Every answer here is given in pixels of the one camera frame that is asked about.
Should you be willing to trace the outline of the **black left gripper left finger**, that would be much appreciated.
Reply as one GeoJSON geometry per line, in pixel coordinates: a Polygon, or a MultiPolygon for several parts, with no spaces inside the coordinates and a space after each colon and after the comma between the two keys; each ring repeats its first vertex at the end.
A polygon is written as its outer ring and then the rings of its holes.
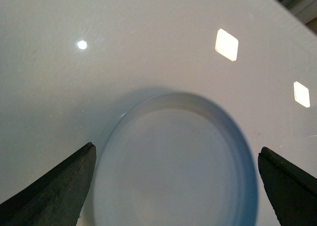
{"type": "Polygon", "coordinates": [[[96,164],[91,142],[0,205],[2,226],[74,226],[96,164]]]}

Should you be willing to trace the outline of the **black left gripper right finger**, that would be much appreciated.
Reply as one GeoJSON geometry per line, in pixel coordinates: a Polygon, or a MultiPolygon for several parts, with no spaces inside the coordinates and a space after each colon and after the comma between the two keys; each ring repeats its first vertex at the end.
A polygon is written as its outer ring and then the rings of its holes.
{"type": "Polygon", "coordinates": [[[266,195],[282,226],[317,224],[317,179],[263,147],[258,168],[266,195]]]}

